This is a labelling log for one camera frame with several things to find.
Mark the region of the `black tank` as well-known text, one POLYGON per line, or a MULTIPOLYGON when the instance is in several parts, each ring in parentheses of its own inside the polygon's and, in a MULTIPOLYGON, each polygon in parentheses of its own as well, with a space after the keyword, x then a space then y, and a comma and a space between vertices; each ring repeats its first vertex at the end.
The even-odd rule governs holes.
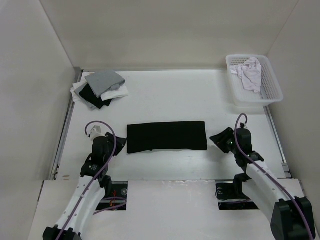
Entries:
POLYGON ((206 151, 204 121, 173 121, 130 124, 127 126, 127 153, 153 150, 206 151))
POLYGON ((104 106, 108 107, 112 100, 102 100, 101 97, 97 97, 88 83, 82 85, 78 91, 79 96, 84 99, 87 103, 93 105, 96 109, 101 109, 104 106))

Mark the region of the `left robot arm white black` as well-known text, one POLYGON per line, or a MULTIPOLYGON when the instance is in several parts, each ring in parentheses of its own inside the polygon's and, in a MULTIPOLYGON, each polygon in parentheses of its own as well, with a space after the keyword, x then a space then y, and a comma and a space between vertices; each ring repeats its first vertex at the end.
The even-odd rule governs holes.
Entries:
POLYGON ((98 213, 122 208, 127 198, 113 189, 107 175, 111 157, 117 156, 127 143, 126 138, 111 133, 91 133, 91 153, 85 160, 77 187, 60 219, 47 227, 44 240, 81 240, 91 218, 98 213))

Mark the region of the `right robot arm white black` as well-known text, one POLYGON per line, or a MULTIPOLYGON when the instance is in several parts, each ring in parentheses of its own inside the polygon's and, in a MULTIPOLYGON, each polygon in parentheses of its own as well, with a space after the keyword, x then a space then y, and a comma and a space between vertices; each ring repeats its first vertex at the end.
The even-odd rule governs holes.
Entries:
POLYGON ((253 150, 248 129, 223 132, 209 138, 223 153, 232 153, 243 173, 235 175, 232 192, 251 200, 265 215, 276 240, 314 240, 316 229, 311 202, 289 192, 273 175, 263 157, 253 150))

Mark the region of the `folded white tank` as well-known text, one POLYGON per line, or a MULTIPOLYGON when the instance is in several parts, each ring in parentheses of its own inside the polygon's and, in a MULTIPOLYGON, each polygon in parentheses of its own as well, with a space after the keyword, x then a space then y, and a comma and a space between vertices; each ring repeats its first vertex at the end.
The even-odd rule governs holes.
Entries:
POLYGON ((104 92, 100 96, 100 98, 102 101, 107 101, 107 100, 113 100, 113 99, 117 99, 117 98, 123 98, 128 95, 129 95, 129 91, 128 91, 126 85, 123 84, 122 86, 120 86, 116 90, 108 90, 108 91, 104 92))
POLYGON ((70 92, 72 94, 73 102, 79 102, 81 101, 84 103, 90 110, 95 110, 96 106, 94 106, 92 103, 85 100, 83 97, 80 96, 80 92, 84 89, 84 87, 87 85, 86 81, 81 81, 78 83, 74 83, 73 87, 70 89, 70 92))

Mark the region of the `folded black tank top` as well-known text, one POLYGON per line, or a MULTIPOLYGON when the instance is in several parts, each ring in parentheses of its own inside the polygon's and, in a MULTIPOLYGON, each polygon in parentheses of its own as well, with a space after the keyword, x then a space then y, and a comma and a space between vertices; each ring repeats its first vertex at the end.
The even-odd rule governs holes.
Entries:
POLYGON ((79 96, 84 99, 87 103, 93 105, 96 109, 101 109, 104 106, 108 107, 112 100, 102 100, 101 97, 97 97, 88 83, 82 85, 78 91, 79 96))

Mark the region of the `folded grey tank top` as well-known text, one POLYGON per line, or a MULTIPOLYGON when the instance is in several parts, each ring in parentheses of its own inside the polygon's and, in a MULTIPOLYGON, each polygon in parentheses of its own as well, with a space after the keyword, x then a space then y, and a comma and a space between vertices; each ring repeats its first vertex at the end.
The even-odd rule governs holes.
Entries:
POLYGON ((85 77, 96 97, 107 91, 119 89, 126 80, 113 70, 104 70, 92 73, 85 77))

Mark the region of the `bottom folded white tank top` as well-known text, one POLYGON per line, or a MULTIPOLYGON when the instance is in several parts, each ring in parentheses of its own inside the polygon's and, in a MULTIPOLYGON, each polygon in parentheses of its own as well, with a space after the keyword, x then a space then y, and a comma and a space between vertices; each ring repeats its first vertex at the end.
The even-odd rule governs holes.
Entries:
POLYGON ((74 83, 73 87, 70 89, 70 92, 72 94, 73 102, 79 102, 81 101, 84 103, 90 110, 95 110, 96 106, 94 106, 92 103, 85 100, 83 97, 80 96, 80 92, 84 89, 84 87, 87 85, 86 81, 81 81, 78 83, 74 83))

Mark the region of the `crumpled white tank top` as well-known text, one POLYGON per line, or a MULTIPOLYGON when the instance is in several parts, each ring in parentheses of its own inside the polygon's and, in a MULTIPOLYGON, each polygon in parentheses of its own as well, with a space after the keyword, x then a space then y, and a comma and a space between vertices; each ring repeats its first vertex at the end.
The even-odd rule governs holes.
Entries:
POLYGON ((233 65, 230 71, 233 75, 238 76, 245 90, 254 93, 261 92, 262 66, 257 58, 251 57, 242 64, 233 65))

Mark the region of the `white plastic basket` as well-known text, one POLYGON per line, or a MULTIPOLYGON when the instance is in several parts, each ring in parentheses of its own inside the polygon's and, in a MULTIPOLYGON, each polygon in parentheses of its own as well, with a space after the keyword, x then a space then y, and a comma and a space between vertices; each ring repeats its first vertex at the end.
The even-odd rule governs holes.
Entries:
POLYGON ((231 54, 225 60, 235 105, 264 107, 284 99, 277 77, 266 56, 231 54))

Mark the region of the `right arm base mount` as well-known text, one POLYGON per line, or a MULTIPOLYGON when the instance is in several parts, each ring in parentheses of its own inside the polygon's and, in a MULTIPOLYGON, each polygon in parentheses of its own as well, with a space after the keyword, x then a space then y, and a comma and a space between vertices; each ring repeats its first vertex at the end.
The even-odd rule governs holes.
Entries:
POLYGON ((215 187, 215 197, 220 211, 259 209, 247 196, 242 193, 236 193, 235 186, 230 181, 217 181, 215 187))

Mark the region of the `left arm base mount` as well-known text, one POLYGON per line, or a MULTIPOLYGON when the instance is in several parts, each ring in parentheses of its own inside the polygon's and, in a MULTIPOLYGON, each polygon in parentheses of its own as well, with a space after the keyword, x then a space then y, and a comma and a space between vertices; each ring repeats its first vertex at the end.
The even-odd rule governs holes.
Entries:
POLYGON ((100 211, 122 205, 128 197, 128 186, 129 183, 127 181, 113 181, 96 210, 100 211))

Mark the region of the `metal table edge rail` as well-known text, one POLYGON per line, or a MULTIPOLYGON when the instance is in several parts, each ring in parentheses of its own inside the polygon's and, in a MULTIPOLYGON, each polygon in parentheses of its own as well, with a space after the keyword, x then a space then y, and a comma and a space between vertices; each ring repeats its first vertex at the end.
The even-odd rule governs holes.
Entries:
POLYGON ((61 135, 59 137, 59 141, 58 141, 55 153, 53 155, 52 165, 51 165, 51 169, 50 169, 49 176, 48 176, 49 180, 56 180, 56 178, 57 178, 57 174, 59 172, 59 168, 60 168, 60 164, 61 164, 63 150, 65 147, 65 143, 66 143, 69 127, 70 127, 70 122, 72 119, 72 114, 73 114, 75 103, 73 101, 72 93, 71 92, 69 92, 69 93, 70 93, 70 99, 69 99, 69 103, 67 106, 64 122, 62 125, 61 135))

